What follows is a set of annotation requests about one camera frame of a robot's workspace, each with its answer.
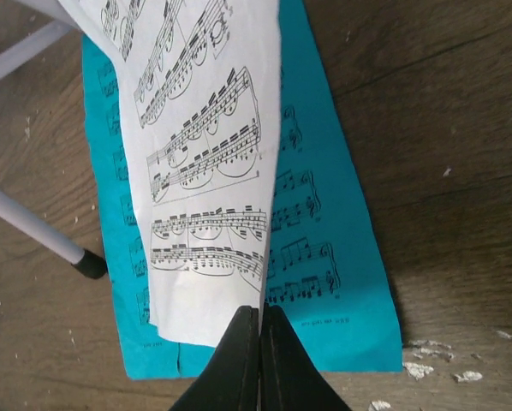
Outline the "blue sheet music page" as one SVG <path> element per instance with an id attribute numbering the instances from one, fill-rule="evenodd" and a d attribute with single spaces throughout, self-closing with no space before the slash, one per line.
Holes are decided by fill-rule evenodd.
<path id="1" fill-rule="evenodd" d="M 265 297 L 286 312 L 321 372 L 398 372 L 400 325 L 360 182 L 306 9 L 280 8 L 287 86 Z M 110 59 L 82 40 L 86 138 L 126 374 L 193 378 L 212 348 L 165 341 L 150 322 L 148 270 L 122 145 Z"/>

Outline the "white sheet music page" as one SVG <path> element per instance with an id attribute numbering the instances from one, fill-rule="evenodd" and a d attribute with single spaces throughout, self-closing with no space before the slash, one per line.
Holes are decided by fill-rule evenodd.
<path id="1" fill-rule="evenodd" d="M 276 1 L 66 1 L 111 60 L 150 321 L 214 347 L 263 300 L 281 134 Z"/>

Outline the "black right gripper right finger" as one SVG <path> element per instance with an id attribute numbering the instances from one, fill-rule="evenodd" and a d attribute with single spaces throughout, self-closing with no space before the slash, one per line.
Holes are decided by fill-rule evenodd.
<path id="1" fill-rule="evenodd" d="M 286 314 L 265 306 L 260 334 L 260 408 L 348 410 L 312 363 Z"/>

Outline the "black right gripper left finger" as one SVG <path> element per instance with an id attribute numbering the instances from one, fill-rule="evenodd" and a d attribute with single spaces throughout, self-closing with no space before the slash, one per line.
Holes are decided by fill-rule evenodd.
<path id="1" fill-rule="evenodd" d="M 259 395 L 259 310 L 237 309 L 205 370 L 173 410 L 256 410 Z"/>

